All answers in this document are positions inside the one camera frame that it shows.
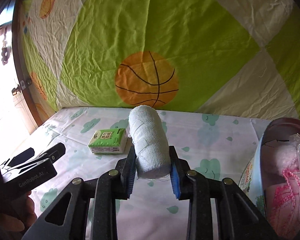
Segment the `green tissue package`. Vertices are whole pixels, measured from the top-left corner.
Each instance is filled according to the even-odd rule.
[[[120,154],[127,143],[126,129],[97,130],[88,147],[92,153]]]

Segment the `silver screw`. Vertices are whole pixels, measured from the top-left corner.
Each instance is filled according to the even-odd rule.
[[[226,184],[226,185],[231,185],[231,184],[233,183],[233,180],[230,179],[230,178],[225,178],[225,179],[223,180],[223,183]]]
[[[115,176],[115,175],[117,175],[119,173],[119,171],[117,171],[117,170],[109,170],[109,175],[110,176]]]
[[[72,184],[78,185],[78,184],[81,183],[81,181],[82,181],[82,179],[80,179],[80,178],[75,178],[75,179],[72,180]]]
[[[189,176],[195,176],[195,175],[197,175],[197,172],[195,170],[189,170],[189,171],[187,171],[187,174]]]

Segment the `white gauze roll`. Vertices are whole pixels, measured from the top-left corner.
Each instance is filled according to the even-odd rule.
[[[130,135],[136,151],[139,178],[158,179],[170,173],[171,160],[166,134],[156,110],[137,106],[129,114]]]

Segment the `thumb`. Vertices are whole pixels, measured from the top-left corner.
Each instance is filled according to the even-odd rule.
[[[21,232],[25,225],[17,218],[0,213],[0,225],[7,231]]]

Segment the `human hand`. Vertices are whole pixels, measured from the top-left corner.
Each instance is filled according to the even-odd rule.
[[[25,224],[23,224],[23,222],[21,222],[19,219],[15,217],[11,217],[6,214],[0,213],[0,225],[5,230],[21,232],[25,229],[25,226],[29,228],[37,220],[37,215],[34,213],[34,202],[29,197],[29,195],[31,195],[31,191],[27,192],[27,199],[26,199],[26,206],[25,206],[27,217],[25,220]]]

